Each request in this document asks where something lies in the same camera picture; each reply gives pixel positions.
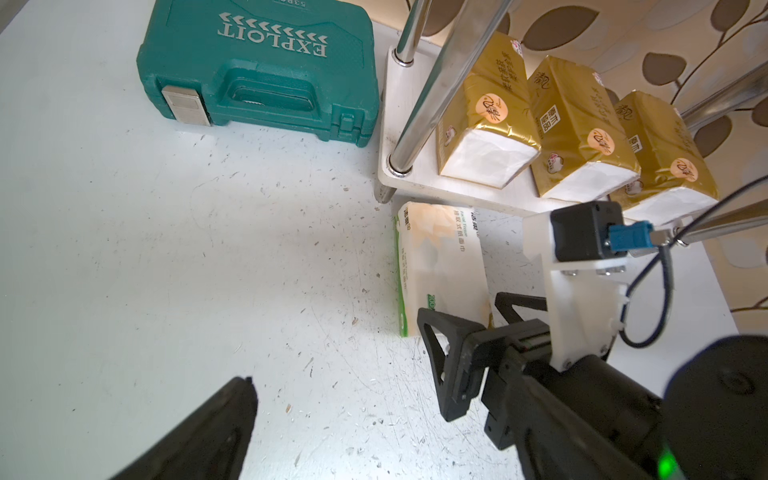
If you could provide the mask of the white tissue pack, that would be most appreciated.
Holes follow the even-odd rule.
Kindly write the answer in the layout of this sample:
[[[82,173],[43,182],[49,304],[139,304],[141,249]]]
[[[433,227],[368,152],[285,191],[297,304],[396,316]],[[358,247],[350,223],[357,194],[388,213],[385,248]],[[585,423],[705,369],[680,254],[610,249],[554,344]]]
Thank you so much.
[[[409,201],[394,224],[400,335],[419,334],[422,308],[488,328],[493,314],[475,210]]]

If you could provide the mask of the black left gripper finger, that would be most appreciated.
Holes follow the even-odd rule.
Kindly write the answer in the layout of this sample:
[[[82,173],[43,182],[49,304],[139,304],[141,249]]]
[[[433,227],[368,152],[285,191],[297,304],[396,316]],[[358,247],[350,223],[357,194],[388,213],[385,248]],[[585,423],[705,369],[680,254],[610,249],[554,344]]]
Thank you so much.
[[[238,479],[258,411],[250,377],[234,377],[116,479]]]

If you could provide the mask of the gold tissue pack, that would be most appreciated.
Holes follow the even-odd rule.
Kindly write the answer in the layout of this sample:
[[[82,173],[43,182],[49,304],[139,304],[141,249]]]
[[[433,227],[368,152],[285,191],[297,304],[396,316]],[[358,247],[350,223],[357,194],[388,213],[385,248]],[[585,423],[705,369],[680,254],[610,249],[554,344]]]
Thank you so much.
[[[640,177],[640,164],[596,71],[547,56],[528,86],[542,145],[531,164],[541,198],[589,202]]]
[[[633,91],[615,110],[641,167],[638,179],[610,194],[625,218],[664,225],[720,200],[706,162],[672,105]]]
[[[441,176],[502,189],[539,155],[521,44],[496,32],[436,128]]]

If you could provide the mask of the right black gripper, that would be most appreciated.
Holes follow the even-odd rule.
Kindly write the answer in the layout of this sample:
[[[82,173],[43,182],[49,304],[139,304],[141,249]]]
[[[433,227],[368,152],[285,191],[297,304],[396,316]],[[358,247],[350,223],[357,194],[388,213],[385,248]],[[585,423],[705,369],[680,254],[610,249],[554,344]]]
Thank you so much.
[[[479,396],[485,435],[499,450],[516,447],[527,479],[648,479],[650,475],[576,415],[576,378],[549,365],[549,328],[517,308],[546,312],[547,300],[498,292],[507,324],[476,322],[420,308],[417,324],[430,359],[441,416],[466,415]]]

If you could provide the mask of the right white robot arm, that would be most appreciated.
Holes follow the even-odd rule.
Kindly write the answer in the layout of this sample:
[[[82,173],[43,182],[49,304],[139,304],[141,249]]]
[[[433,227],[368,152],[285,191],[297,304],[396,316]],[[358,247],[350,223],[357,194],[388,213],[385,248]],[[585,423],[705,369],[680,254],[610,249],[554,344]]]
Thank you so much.
[[[558,371],[551,335],[500,293],[508,325],[421,309],[440,413],[464,416],[480,398],[485,433],[517,451],[528,479],[763,479],[767,475],[767,340],[731,336],[684,363],[657,396],[589,355]]]

